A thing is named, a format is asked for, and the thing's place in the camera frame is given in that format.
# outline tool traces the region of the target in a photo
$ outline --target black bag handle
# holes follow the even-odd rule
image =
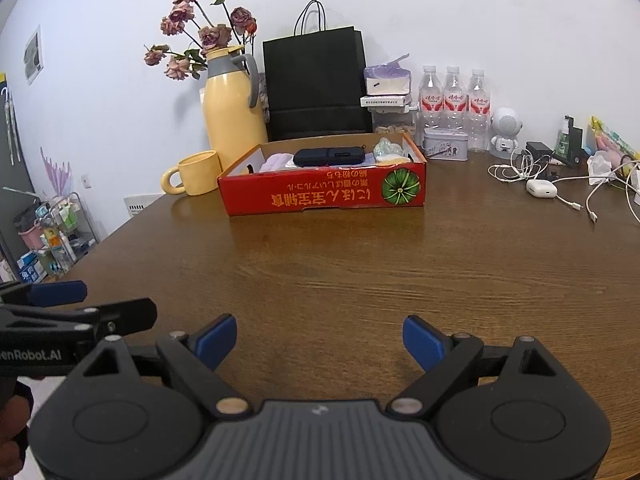
[[[296,25],[293,27],[294,36],[296,35],[296,31],[298,29],[298,24],[300,23],[300,20],[302,20],[302,23],[300,23],[300,36],[303,35],[305,31],[306,16],[307,16],[307,13],[309,12],[310,7],[313,4],[316,4],[316,6],[318,6],[318,30],[326,30],[326,14],[324,12],[324,5],[319,0],[311,0],[308,4],[306,4],[305,9],[300,13],[300,15],[298,16],[298,19],[296,20]],[[320,21],[321,16],[322,18],[324,18],[324,28],[322,28],[322,25],[321,25],[321,21]]]

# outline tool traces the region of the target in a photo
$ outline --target plastic water bottle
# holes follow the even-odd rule
[[[447,79],[444,83],[444,108],[441,128],[462,130],[466,112],[466,89],[460,81],[460,67],[447,66]]]
[[[425,65],[422,70],[424,75],[420,84],[420,114],[425,128],[437,128],[442,114],[442,85],[436,75],[435,65]]]
[[[466,115],[468,150],[485,152],[489,141],[491,97],[484,81],[484,70],[473,69],[469,81],[469,110]]]

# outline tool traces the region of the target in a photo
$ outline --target green pumpkin graphic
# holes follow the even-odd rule
[[[382,198],[393,205],[408,204],[420,193],[420,177],[407,168],[389,171],[382,181]]]

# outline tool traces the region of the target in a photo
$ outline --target black paper bag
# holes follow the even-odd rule
[[[262,49],[270,140],[371,132],[371,114],[360,107],[366,63],[358,30],[320,30]]]

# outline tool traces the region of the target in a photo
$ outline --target yellow thermos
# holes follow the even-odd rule
[[[251,54],[240,54],[242,45],[207,54],[209,76],[202,111],[211,149],[226,170],[258,144],[267,142],[262,105],[258,99],[258,67]],[[242,62],[246,62],[249,73]]]

